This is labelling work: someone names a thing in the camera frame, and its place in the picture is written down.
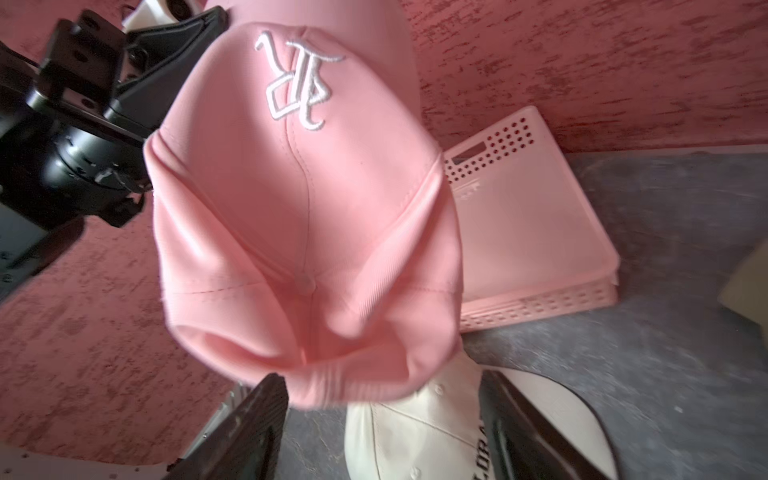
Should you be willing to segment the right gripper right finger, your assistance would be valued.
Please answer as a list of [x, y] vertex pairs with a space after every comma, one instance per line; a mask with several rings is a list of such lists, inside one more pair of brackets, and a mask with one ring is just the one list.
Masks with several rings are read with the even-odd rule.
[[543, 376], [486, 369], [480, 413], [497, 479], [610, 479], [612, 448], [592, 409]]

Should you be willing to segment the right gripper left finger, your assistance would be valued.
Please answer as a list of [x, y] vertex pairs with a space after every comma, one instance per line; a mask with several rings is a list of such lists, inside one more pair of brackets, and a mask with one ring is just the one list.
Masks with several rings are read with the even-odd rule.
[[286, 382], [266, 376], [194, 452], [164, 480], [270, 480], [288, 412]]

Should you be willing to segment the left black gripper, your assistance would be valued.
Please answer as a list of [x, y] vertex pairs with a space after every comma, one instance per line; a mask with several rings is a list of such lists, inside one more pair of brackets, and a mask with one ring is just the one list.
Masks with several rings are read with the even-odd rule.
[[87, 217], [120, 228], [142, 212], [136, 137], [159, 127], [228, 27], [220, 6], [139, 5], [121, 27], [84, 10], [57, 22], [40, 63], [1, 48], [2, 299], [70, 249]]

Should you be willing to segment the white pink baseball cap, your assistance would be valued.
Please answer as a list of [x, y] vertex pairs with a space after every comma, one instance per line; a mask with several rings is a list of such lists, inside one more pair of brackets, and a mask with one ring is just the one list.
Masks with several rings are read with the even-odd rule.
[[[479, 404], [483, 369], [461, 352], [407, 398], [350, 405], [344, 440], [350, 478], [494, 478]], [[617, 478], [608, 438], [583, 400], [544, 376], [502, 372], [602, 474]]]

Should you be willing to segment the beige baseball cap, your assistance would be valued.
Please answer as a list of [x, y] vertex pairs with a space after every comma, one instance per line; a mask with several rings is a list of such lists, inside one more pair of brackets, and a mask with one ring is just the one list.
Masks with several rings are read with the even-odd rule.
[[767, 347], [767, 240], [750, 253], [730, 276], [718, 301], [756, 324]]

